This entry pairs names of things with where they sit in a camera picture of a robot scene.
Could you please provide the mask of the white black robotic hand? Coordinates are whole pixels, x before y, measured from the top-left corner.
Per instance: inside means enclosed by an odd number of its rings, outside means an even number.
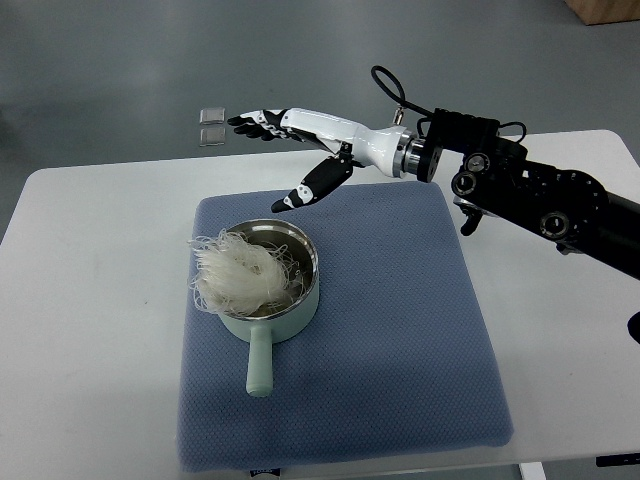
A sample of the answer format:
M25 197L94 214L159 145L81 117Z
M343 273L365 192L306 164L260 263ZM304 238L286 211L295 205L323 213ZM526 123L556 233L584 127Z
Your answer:
M356 168L376 167L388 177L403 175L403 155L415 135L402 126L372 130L355 121L300 108L256 110L228 120L234 132L252 139L292 139L329 153L271 211L315 204L346 182Z

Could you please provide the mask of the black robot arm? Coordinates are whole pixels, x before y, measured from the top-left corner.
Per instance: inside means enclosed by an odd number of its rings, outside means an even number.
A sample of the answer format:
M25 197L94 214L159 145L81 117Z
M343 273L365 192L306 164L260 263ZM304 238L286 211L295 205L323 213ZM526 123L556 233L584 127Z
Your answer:
M433 179L443 151L462 154L450 184L471 235L495 215L555 243L562 254L588 255L639 276L639 206L608 192L591 175L528 160L520 142L502 138L495 119L438 109L426 132L402 134L394 170Z

